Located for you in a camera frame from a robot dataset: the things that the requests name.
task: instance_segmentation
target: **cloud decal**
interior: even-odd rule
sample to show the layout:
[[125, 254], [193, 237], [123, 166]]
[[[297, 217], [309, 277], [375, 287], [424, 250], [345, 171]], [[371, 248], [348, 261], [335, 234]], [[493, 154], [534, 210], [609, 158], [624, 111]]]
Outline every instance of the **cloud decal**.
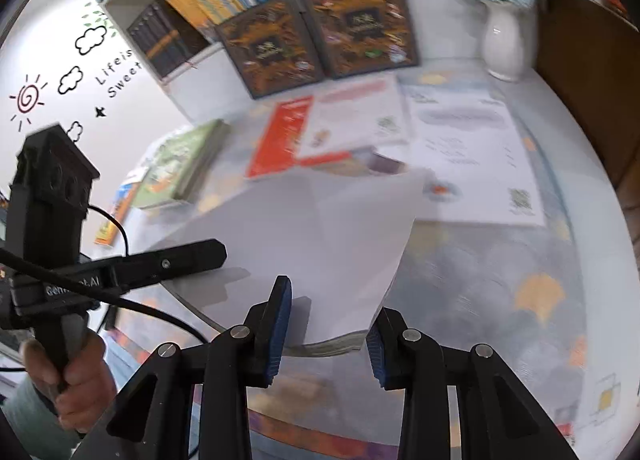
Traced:
[[67, 91], [75, 90], [78, 87], [78, 82], [80, 82], [83, 77], [84, 74], [82, 73], [80, 66], [74, 66], [66, 74], [60, 77], [58, 93], [65, 94]]
[[100, 46], [104, 42], [107, 35], [107, 29], [104, 26], [95, 28], [87, 28], [78, 39], [76, 39], [76, 48], [80, 55], [87, 55], [96, 46]]
[[71, 139], [71, 142], [76, 143], [78, 142], [78, 140], [80, 140], [80, 136], [82, 135], [83, 131], [84, 127], [82, 127], [82, 124], [79, 123], [78, 120], [74, 120], [74, 122], [71, 124], [71, 127], [66, 130], [66, 134]]

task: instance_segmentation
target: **sun decal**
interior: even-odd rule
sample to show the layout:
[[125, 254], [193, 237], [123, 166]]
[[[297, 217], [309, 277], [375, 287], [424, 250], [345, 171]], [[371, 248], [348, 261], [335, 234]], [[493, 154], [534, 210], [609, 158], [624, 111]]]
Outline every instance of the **sun decal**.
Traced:
[[18, 105], [18, 111], [20, 111], [20, 115], [14, 114], [11, 117], [11, 122], [14, 120], [18, 120], [18, 133], [22, 131], [22, 122], [26, 120], [29, 124], [31, 124], [31, 120], [27, 117], [28, 113], [36, 106], [44, 106], [44, 102], [40, 102], [40, 92], [44, 90], [45, 86], [47, 86], [48, 82], [45, 82], [43, 85], [38, 87], [38, 81], [40, 80], [40, 74], [36, 77], [35, 83], [29, 83], [29, 74], [25, 77], [25, 85], [20, 88], [20, 93], [18, 95], [11, 94], [9, 98], [14, 98], [15, 102]]

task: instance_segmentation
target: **red and white booklet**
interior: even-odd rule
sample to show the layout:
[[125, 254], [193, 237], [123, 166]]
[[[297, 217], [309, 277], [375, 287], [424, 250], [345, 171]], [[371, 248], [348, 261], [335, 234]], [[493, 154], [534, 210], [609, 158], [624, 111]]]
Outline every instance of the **red and white booklet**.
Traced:
[[313, 101], [314, 97], [309, 95], [276, 104], [271, 121], [246, 170], [247, 178], [282, 173], [297, 165], [312, 167], [337, 162], [351, 156], [348, 151], [341, 151], [311, 158], [297, 158], [300, 136]]

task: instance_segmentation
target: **green book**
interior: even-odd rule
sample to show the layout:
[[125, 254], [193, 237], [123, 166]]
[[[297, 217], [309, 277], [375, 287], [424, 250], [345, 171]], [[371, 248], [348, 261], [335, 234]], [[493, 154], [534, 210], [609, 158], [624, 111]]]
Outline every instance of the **green book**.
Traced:
[[148, 209], [188, 201], [201, 185], [229, 131], [227, 123], [214, 120], [167, 140], [142, 180], [133, 207]]

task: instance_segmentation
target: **white paper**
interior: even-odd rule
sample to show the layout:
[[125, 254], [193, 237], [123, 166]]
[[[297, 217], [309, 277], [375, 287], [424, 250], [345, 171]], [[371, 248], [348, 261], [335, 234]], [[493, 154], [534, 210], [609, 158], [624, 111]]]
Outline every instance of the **white paper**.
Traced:
[[287, 345], [370, 328], [396, 273], [422, 196], [424, 171], [341, 177], [293, 169], [191, 221], [156, 247], [215, 237], [219, 269], [166, 282], [207, 317], [231, 327], [289, 276]]
[[414, 137], [376, 152], [433, 172], [418, 219], [544, 226], [535, 176], [503, 102], [480, 91], [402, 89]]
[[408, 141], [402, 94], [393, 75], [350, 79], [314, 94], [299, 158]]

